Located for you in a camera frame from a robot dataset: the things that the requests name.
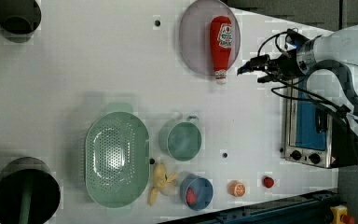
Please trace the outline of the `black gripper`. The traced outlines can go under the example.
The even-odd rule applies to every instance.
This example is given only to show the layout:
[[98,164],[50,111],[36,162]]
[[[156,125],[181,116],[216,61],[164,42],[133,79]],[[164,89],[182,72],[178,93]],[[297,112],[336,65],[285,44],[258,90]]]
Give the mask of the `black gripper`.
[[260,55],[250,59],[237,70],[237,75],[263,71],[265,75],[257,79],[258,83],[288,81],[303,77],[303,72],[298,68],[294,57],[281,55],[277,59],[270,59],[268,55]]

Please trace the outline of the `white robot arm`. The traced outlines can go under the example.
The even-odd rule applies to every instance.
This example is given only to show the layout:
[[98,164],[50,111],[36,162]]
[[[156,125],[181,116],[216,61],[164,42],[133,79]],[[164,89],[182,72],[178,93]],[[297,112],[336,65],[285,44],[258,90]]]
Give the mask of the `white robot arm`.
[[265,75],[259,83],[279,82],[304,93],[306,101],[351,118],[351,128],[358,136],[358,25],[312,39],[294,29],[271,38],[282,35],[292,49],[281,49],[276,59],[259,53],[237,73],[260,71]]

